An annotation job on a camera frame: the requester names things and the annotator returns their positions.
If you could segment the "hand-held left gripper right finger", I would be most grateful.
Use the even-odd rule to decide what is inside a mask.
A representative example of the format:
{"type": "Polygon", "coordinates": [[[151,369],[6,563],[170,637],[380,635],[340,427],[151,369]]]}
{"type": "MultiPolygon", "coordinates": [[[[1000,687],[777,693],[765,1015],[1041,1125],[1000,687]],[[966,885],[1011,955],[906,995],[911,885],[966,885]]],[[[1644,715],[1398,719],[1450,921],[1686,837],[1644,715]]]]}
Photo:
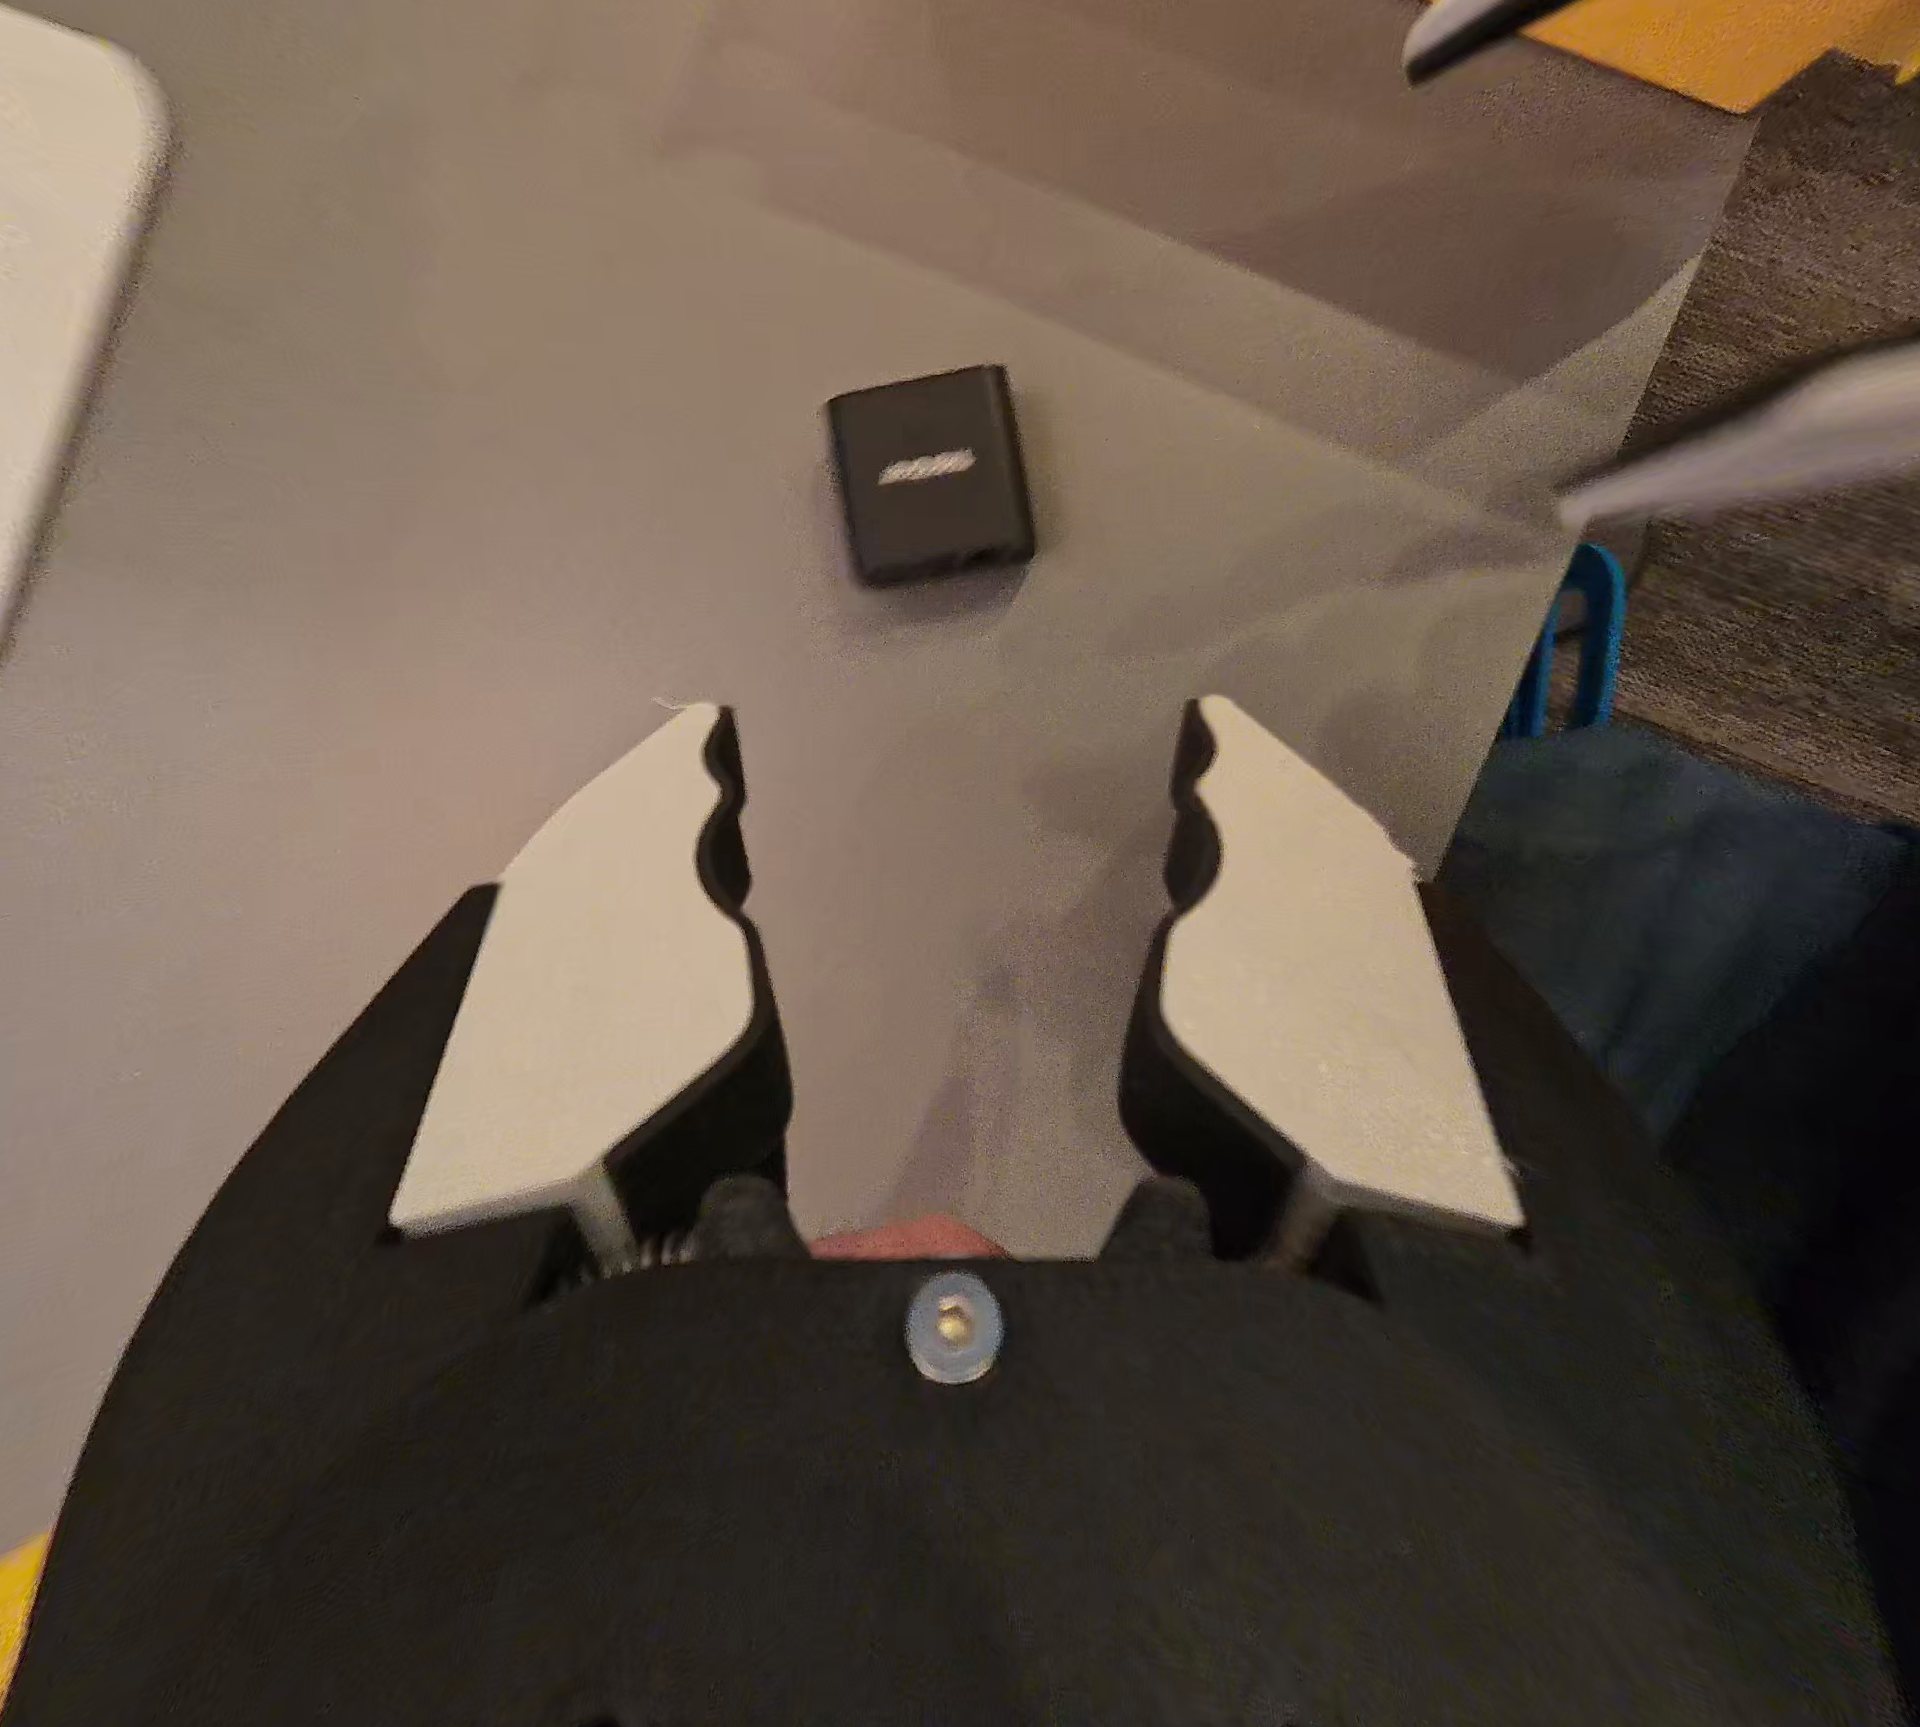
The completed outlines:
{"type": "Polygon", "coordinates": [[[1219,1259],[1311,1263],[1349,1215],[1524,1233],[1412,861],[1224,695],[1183,711],[1164,917],[1121,1053],[1122,1127],[1191,1183],[1219,1259]]]}

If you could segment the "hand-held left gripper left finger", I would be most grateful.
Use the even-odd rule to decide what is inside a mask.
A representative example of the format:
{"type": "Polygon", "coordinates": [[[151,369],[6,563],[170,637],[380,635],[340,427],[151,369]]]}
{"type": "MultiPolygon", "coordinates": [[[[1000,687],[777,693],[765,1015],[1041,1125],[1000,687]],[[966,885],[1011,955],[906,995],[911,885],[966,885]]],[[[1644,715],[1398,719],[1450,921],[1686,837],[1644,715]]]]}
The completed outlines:
{"type": "Polygon", "coordinates": [[[509,863],[401,1171],[409,1237],[558,1211],[626,1271],[785,1183],[792,1073],[749,915],[736,713],[691,703],[509,863]]]}

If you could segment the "black ethernet adapter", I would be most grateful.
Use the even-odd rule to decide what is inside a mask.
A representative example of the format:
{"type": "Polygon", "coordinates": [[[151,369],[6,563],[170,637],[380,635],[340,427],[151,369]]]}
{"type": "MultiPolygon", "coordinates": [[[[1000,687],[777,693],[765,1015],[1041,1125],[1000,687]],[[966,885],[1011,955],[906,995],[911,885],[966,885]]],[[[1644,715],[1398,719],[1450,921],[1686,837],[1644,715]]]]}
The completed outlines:
{"type": "Polygon", "coordinates": [[[1041,547],[1011,373],[981,363],[824,403],[855,579],[887,589],[1020,567],[1041,547]]]}

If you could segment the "dark teal cloth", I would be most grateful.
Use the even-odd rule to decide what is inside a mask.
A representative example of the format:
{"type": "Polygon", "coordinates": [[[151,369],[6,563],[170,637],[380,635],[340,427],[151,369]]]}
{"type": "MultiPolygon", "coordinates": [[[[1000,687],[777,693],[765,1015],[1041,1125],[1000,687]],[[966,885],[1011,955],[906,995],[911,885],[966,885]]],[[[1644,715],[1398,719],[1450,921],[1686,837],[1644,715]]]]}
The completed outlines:
{"type": "Polygon", "coordinates": [[[1851,1459],[1917,1471],[1917,827],[1561,731],[1493,749],[1442,885],[1709,1205],[1851,1459]]]}

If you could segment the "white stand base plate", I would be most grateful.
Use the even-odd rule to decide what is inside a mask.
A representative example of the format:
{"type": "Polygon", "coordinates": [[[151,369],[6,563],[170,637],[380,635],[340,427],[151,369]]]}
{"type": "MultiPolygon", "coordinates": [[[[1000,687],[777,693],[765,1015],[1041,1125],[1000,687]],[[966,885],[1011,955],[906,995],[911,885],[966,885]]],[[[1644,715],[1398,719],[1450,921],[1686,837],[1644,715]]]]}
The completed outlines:
{"type": "Polygon", "coordinates": [[[173,121],[126,49],[3,9],[3,629],[30,585],[173,121]]]}

